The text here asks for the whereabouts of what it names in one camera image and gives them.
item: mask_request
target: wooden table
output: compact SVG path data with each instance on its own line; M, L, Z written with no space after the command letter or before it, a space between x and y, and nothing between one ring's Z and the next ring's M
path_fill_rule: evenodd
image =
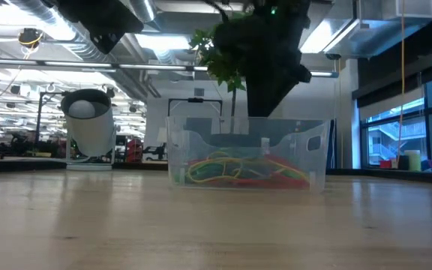
M1 269L432 269L432 184L331 177L311 196L0 174Z

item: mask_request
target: white cylinder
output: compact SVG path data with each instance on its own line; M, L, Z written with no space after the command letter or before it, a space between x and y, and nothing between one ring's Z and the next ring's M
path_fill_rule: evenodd
M72 92L62 100L61 109L66 118L67 131L81 153L97 157L113 148L113 110L111 100L104 92L96 89Z

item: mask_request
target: clear plastic bin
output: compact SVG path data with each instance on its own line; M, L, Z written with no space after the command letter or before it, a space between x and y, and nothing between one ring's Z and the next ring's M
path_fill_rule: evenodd
M329 121L273 118L167 119L169 178L200 188L320 192Z

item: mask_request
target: glass window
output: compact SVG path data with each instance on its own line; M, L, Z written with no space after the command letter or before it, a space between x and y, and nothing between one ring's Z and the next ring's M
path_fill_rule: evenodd
M423 110L425 108L425 99L419 98L417 100L411 101L403 105L403 114L417 112L419 110ZM372 116L367 119L368 123L381 120L388 119L392 116L399 116L401 114L401 106L397 106L396 108L390 109L385 112L381 112L379 115Z
M379 165L380 161L389 161L398 156L399 129L398 121L368 128L367 144L370 165ZM400 153L404 154L406 150L419 150L421 160L428 159L424 117L403 121Z

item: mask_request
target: ceiling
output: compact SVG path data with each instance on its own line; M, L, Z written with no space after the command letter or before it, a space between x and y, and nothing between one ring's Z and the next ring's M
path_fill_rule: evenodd
M137 0L120 0L128 7L131 2ZM145 24L141 35L148 37L170 36L188 41L196 29L210 29L221 21L221 16L214 9L198 0L154 0L156 7L156 19ZM224 6L228 14L234 11L242 11L244 0L232 0L230 6ZM310 50L315 50L311 42L315 44L328 42L326 39L334 38L335 35L354 20L353 0L315 0L308 12L311 24L305 29L299 47L304 48L305 44ZM318 29L325 23L331 23L331 34L317 36ZM64 38L64 33L69 30L81 32L84 37L87 31L81 25L65 27L55 27L48 25L37 14L20 10L13 5L0 4L0 59L23 59L27 49L17 41L18 34L22 29L32 27L46 32L40 46L35 50L29 59L31 60L50 60L50 61L69 61L81 62L82 56L75 53L72 48L77 44L74 40L59 40ZM158 46L174 46L176 42L159 42ZM171 53L170 63L163 62L161 52L151 48L153 45L143 44L140 36L126 34L115 46L109 55L102 55L101 61L118 63L157 63L165 65L196 65L195 55L185 48L168 49ZM301 63L311 71L335 71L335 63L328 60L322 49L316 49L314 53L305 53ZM116 70L114 73L98 72L99 70L11 70L9 67L0 67L0 112L4 113L5 119L18 120L21 117L34 119L33 115L37 112L37 102L39 94L22 97L20 94L11 94L6 90L7 84L13 78L14 83L22 88L30 88L33 93L45 91L47 87L55 86L55 92L69 90L74 91L81 88L107 89L114 88L116 93L113 103L117 105L118 113L121 114L118 123L127 127L125 132L137 136L144 134L146 108L138 106L137 113L129 112L129 104L138 101L146 102L147 98L189 98L194 96L194 89L205 89L204 97L211 99L226 99L230 95L226 93L224 85L217 86L206 73L172 72L172 71L138 71L138 70ZM60 116L58 102L60 97L52 97L51 102L43 107L46 113L43 120L54 120L53 116ZM7 102L16 102L16 107L7 108Z

